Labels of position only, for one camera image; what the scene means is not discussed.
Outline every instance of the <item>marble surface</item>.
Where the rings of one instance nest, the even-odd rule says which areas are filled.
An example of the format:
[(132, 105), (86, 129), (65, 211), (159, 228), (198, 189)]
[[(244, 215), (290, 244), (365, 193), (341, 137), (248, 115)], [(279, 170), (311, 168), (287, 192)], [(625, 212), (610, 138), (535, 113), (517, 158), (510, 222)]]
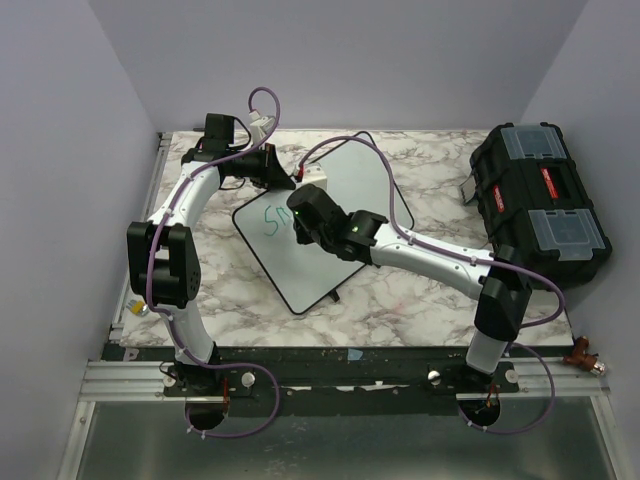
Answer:
[[(272, 143), (285, 170), (291, 171), (294, 161), (309, 148), (346, 133), (355, 132), (278, 130)], [(457, 185), (469, 174), (469, 156), (487, 132), (371, 133), (391, 162), (415, 218), (414, 230), (474, 248), (486, 244), (482, 218), (475, 207), (461, 205)], [(173, 135), (156, 207), (178, 178), (181, 156), (198, 138), (193, 132)], [(325, 298), (306, 315), (293, 315), (231, 222), (233, 211), (257, 193), (248, 183), (237, 191), (218, 192), (194, 231), (202, 267), (198, 304), (207, 332), (219, 345), (468, 346), (475, 302), (453, 288), (393, 268), (366, 267), (340, 287), (339, 303)], [(128, 292), (128, 298), (135, 296)], [(535, 292), (527, 318), (545, 316), (556, 305), (553, 294)], [(171, 345), (154, 313), (137, 317), (124, 309), (122, 321), (123, 346)], [(563, 315), (547, 325), (525, 329), (519, 341), (570, 345), (568, 320)]]

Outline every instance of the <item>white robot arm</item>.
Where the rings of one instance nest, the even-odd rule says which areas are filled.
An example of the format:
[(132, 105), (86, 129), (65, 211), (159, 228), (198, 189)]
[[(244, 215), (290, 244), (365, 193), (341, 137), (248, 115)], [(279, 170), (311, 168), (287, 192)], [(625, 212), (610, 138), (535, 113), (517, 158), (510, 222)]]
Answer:
[[(518, 265), (519, 258), (513, 248), (503, 246), (493, 254), (451, 245), (404, 228), (401, 228), (404, 233), (401, 236), (381, 215), (364, 210), (347, 215), (324, 190), (311, 184), (293, 192), (287, 206), (294, 212), (299, 244), (317, 243), (323, 250), (346, 261), (409, 270), (478, 300), (476, 331), (466, 362), (469, 367), (487, 375), (495, 371), (508, 344), (518, 336), (531, 287), (524, 275), (477, 261), (500, 260)], [(414, 242), (476, 261), (456, 260)]]
[[(256, 110), (250, 115), (249, 129), (256, 144), (273, 127), (274, 119)], [(184, 348), (203, 363), (216, 361), (215, 343), (204, 329), (195, 301), (200, 287), (200, 264), (191, 229), (200, 219), (204, 206), (229, 176), (249, 178), (254, 185), (265, 189), (295, 189), (295, 183), (278, 162), (275, 147), (268, 143), (241, 158), (203, 169), (211, 161), (233, 153), (233, 127), (234, 117), (208, 114), (199, 148), (190, 149), (182, 158), (180, 177), (167, 200), (147, 222), (133, 222), (127, 230), (131, 288), (149, 303), (145, 295), (147, 264), (149, 256), (155, 255), (153, 304), (163, 312), (160, 316), (176, 345), (176, 360), (186, 365), (194, 362), (185, 355)], [(186, 179), (191, 181), (182, 188)], [(151, 252), (151, 239), (167, 212), (170, 216), (160, 236), (161, 249)], [(178, 347), (176, 335), (184, 348)]]

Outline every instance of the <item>metal bolt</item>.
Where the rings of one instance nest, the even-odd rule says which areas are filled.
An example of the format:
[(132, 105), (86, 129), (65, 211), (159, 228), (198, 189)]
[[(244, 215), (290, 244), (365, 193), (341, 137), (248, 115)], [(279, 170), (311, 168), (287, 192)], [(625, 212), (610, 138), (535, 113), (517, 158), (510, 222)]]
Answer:
[(167, 387), (167, 388), (171, 388), (171, 387), (173, 387), (173, 386), (176, 384), (176, 381), (175, 381), (175, 379), (174, 379), (174, 378), (171, 378), (171, 377), (167, 377), (167, 376), (165, 376), (165, 377), (162, 379), (162, 384), (163, 384), (165, 387)]
[(242, 375), (241, 382), (245, 388), (252, 387), (253, 384), (256, 383), (256, 376), (251, 372), (245, 372), (245, 374)]
[(509, 383), (518, 383), (518, 372), (515, 370), (507, 370), (504, 372), (504, 378)]
[(597, 361), (593, 365), (593, 368), (591, 369), (591, 373), (593, 373), (597, 377), (601, 377), (602, 375), (607, 373), (607, 366), (604, 363)]
[(431, 382), (431, 385), (434, 387), (440, 385), (442, 378), (440, 377), (440, 372), (437, 370), (431, 370), (427, 375), (427, 379)]

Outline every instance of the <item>toolbox lid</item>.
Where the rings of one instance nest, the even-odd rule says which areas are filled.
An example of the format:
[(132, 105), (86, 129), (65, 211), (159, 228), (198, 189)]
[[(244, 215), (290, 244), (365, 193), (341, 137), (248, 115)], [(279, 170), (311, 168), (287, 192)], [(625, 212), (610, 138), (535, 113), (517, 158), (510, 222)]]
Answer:
[(540, 250), (559, 250), (558, 261), (591, 260), (593, 250), (604, 248), (591, 211), (529, 210)]
[(558, 133), (552, 127), (516, 125), (500, 132), (511, 160), (567, 158)]

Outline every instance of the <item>white wall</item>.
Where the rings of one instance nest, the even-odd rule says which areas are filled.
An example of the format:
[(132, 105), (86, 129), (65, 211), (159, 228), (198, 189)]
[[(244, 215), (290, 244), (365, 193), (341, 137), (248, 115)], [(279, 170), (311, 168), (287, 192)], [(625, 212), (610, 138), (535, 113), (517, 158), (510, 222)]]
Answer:
[(55, 478), (157, 136), (84, 0), (0, 6), (0, 476)]
[(608, 363), (616, 416), (640, 473), (640, 2), (591, 0), (524, 121), (560, 125), (614, 255), (567, 292), (571, 323)]
[(159, 130), (245, 115), (283, 126), (491, 128), (520, 118), (585, 0), (89, 0)]

